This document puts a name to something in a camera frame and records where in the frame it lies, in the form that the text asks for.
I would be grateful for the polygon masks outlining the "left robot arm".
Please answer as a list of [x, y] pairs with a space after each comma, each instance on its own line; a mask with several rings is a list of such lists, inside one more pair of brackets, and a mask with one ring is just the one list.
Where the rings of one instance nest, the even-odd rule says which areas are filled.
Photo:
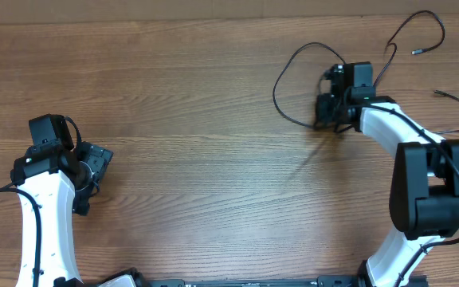
[[33, 144], [11, 171], [22, 207], [20, 286], [80, 279], [73, 215], [89, 212], [113, 153], [70, 134], [71, 125], [73, 120], [62, 115], [30, 120]]

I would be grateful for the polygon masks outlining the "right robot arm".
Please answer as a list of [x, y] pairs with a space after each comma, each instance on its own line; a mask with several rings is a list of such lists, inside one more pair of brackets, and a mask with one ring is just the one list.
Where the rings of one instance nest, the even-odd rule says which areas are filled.
[[315, 125], [355, 129], [394, 157], [389, 212], [392, 228], [353, 276], [319, 277], [320, 286], [426, 286], [414, 269], [436, 246], [459, 243], [459, 140], [446, 140], [379, 96], [371, 63], [333, 65], [322, 78], [330, 91], [316, 99]]

